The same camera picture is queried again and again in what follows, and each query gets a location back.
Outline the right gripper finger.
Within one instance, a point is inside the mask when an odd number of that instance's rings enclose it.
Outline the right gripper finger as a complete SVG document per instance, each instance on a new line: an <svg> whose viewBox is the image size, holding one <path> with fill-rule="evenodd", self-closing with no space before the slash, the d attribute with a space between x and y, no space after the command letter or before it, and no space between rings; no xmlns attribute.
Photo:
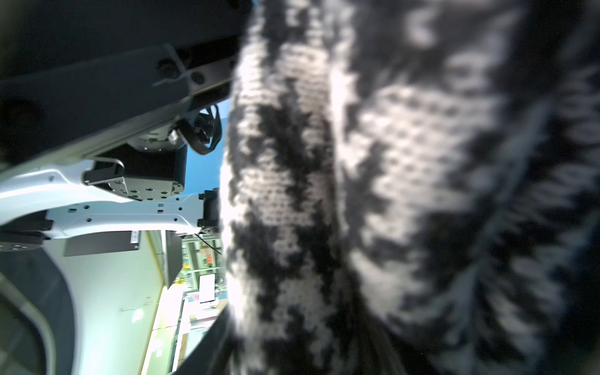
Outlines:
<svg viewBox="0 0 600 375"><path fill-rule="evenodd" d="M175 375L225 375L234 348L229 309L217 317L189 357L173 372Z"/></svg>

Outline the black white patterned scarf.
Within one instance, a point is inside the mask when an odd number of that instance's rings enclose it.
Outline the black white patterned scarf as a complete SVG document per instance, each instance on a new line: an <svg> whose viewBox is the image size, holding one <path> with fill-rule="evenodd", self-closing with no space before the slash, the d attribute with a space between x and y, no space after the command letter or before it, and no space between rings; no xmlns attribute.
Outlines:
<svg viewBox="0 0 600 375"><path fill-rule="evenodd" d="M259 1L231 374L599 372L597 1Z"/></svg>

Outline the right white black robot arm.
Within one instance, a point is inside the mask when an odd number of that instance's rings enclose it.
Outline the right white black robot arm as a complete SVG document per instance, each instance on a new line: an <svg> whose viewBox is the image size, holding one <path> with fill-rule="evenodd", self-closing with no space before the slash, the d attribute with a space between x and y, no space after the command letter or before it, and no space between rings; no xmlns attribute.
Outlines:
<svg viewBox="0 0 600 375"><path fill-rule="evenodd" d="M147 338L182 240L217 229L186 195L219 146L251 1L1 4L1 372L100 371Z"/></svg>

